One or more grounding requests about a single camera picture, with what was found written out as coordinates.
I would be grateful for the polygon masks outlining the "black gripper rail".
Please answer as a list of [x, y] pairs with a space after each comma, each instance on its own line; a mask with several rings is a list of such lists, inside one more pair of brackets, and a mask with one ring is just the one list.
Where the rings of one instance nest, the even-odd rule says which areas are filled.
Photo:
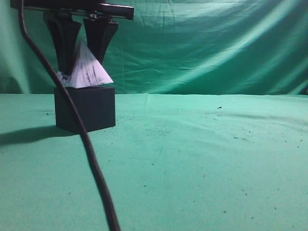
[[[133, 20], [134, 7], [108, 3], [106, 0], [25, 0], [24, 8], [30, 10], [66, 10], [77, 13], [97, 13]], [[44, 12], [43, 19], [50, 32], [57, 56], [59, 71], [72, 73], [75, 45], [81, 23], [73, 20], [69, 12]], [[108, 18], [83, 19], [87, 47], [99, 61], [103, 60], [108, 46], [118, 30], [119, 23]]]

